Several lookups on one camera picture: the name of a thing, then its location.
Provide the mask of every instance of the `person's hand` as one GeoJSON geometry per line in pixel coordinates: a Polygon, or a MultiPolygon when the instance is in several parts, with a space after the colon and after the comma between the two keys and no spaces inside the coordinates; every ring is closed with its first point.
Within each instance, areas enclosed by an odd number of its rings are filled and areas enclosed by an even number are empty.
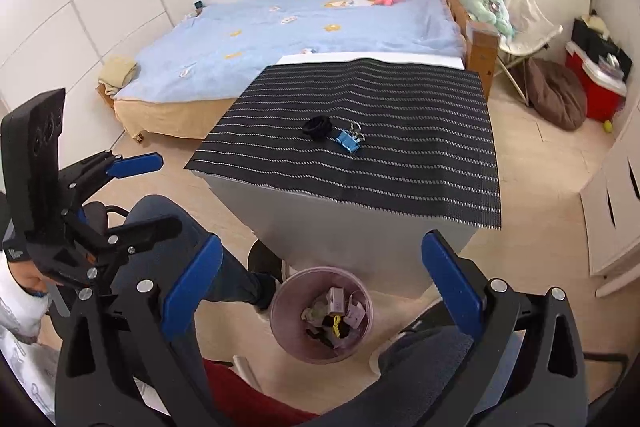
{"type": "Polygon", "coordinates": [[[15,282],[23,289],[31,292],[47,292],[46,282],[57,284],[53,279],[43,275],[33,261],[21,263],[9,263],[9,271],[14,276],[15,282]]]}

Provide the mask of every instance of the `striped mat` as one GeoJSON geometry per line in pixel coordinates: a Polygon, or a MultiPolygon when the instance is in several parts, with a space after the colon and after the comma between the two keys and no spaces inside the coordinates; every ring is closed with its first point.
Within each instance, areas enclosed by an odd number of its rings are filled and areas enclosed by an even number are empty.
{"type": "Polygon", "coordinates": [[[353,62],[266,68],[186,169],[369,208],[500,227],[494,137],[476,73],[353,62]],[[302,134],[324,114],[366,141],[349,154],[302,134]]]}

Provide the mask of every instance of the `light blue duvet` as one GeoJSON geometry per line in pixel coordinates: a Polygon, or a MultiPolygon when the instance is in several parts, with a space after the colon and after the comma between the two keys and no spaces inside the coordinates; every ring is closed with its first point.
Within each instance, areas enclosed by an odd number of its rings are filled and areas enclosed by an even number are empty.
{"type": "Polygon", "coordinates": [[[463,54],[444,0],[389,7],[369,6],[367,0],[214,4],[140,51],[140,76],[115,98],[158,103],[235,98],[264,68],[304,49],[463,54]]]}

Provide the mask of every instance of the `pink trash bin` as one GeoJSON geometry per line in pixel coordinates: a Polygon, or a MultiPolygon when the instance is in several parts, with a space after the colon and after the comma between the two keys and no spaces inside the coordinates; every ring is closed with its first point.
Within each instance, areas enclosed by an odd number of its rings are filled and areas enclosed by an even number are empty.
{"type": "Polygon", "coordinates": [[[334,363],[347,359],[358,349],[373,325],[373,304],[364,284],[353,274],[332,266],[319,266],[302,270],[278,289],[271,303],[271,331],[280,347],[292,357],[308,363],[334,363]],[[302,312],[329,288],[344,288],[345,296],[353,295],[367,316],[358,327],[360,338],[349,346],[331,349],[306,334],[308,325],[302,312]]]}

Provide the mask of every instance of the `brown bean bag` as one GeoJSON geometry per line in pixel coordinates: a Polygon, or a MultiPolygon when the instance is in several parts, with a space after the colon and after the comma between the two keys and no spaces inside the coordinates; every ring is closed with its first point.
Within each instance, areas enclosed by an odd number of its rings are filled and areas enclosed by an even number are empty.
{"type": "Polygon", "coordinates": [[[578,129],[586,119],[587,95],[575,73],[541,58],[530,58],[526,68],[529,100],[540,116],[565,131],[578,129]]]}

